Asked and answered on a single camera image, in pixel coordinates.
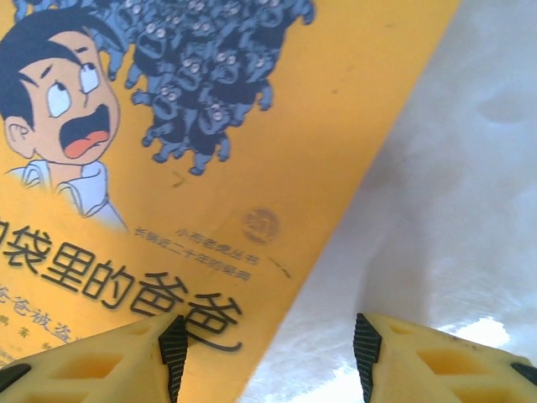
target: black rubber trim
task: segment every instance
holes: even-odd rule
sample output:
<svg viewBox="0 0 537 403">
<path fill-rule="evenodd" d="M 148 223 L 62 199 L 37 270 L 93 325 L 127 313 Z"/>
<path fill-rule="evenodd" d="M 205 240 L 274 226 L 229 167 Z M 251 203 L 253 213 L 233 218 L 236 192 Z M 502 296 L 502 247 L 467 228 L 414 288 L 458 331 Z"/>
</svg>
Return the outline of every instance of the black rubber trim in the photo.
<svg viewBox="0 0 537 403">
<path fill-rule="evenodd" d="M 177 403 L 188 348 L 185 319 L 182 316 L 176 317 L 159 336 L 159 346 L 162 362 L 168 365 L 169 400 L 171 403 Z"/>
<path fill-rule="evenodd" d="M 354 330 L 354 357 L 360 381 L 362 383 L 363 399 L 366 403 L 371 400 L 373 393 L 373 365 L 378 362 L 380 345 L 383 338 L 362 313 L 358 313 Z"/>
<path fill-rule="evenodd" d="M 13 367 L 0 369 L 0 393 L 25 376 L 31 369 L 29 364 L 15 364 Z"/>
<path fill-rule="evenodd" d="M 512 363 L 511 367 L 524 376 L 529 382 L 537 386 L 537 368 L 521 363 Z"/>
</svg>

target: boy's hair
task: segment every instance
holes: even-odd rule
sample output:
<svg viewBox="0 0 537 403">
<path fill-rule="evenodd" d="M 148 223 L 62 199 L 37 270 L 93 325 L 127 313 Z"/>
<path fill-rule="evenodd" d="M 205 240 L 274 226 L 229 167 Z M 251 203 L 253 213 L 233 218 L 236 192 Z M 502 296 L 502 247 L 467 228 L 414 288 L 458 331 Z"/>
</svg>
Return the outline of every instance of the boy's hair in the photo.
<svg viewBox="0 0 537 403">
<path fill-rule="evenodd" d="M 34 81 L 20 71 L 36 61 L 50 58 L 67 59 L 81 65 L 70 49 L 49 39 L 62 32 L 90 36 L 90 29 L 106 35 L 122 48 L 110 27 L 87 9 L 77 6 L 32 13 L 9 30 L 0 41 L 0 115 L 3 119 L 21 117 L 34 129 L 32 102 L 22 83 Z"/>
</svg>

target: boy's open mouth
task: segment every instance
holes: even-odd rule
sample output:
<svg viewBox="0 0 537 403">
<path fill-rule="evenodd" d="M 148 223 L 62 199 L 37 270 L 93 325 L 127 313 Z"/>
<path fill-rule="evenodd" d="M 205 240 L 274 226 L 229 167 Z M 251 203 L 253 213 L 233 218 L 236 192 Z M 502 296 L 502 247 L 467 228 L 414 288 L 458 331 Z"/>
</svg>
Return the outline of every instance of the boy's open mouth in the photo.
<svg viewBox="0 0 537 403">
<path fill-rule="evenodd" d="M 60 130 L 60 145 L 67 158 L 81 157 L 91 147 L 110 138 L 110 115 L 108 107 L 100 105 L 94 113 L 71 119 Z"/>
</svg>

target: boy's tongue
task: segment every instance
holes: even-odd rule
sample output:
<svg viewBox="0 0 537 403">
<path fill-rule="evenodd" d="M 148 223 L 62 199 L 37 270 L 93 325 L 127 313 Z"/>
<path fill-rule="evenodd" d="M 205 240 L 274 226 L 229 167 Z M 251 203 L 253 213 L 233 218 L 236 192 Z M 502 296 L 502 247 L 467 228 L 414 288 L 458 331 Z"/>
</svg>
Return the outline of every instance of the boy's tongue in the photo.
<svg viewBox="0 0 537 403">
<path fill-rule="evenodd" d="M 97 143 L 108 140 L 108 132 L 106 130 L 99 130 L 97 132 L 89 133 L 85 139 L 76 140 L 69 144 L 65 150 L 65 156 L 72 160 L 82 156 L 87 150 L 93 147 Z"/>
</svg>

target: publisher logo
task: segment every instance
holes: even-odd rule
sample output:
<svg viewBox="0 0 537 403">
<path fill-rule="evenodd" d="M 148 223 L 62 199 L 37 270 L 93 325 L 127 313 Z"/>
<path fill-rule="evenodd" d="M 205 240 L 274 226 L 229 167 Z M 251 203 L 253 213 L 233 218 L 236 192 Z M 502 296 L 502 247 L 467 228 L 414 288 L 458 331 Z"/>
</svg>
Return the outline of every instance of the publisher logo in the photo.
<svg viewBox="0 0 537 403">
<path fill-rule="evenodd" d="M 250 241 L 266 245 L 278 235 L 278 217 L 268 208 L 255 207 L 242 219 L 242 230 Z"/>
</svg>

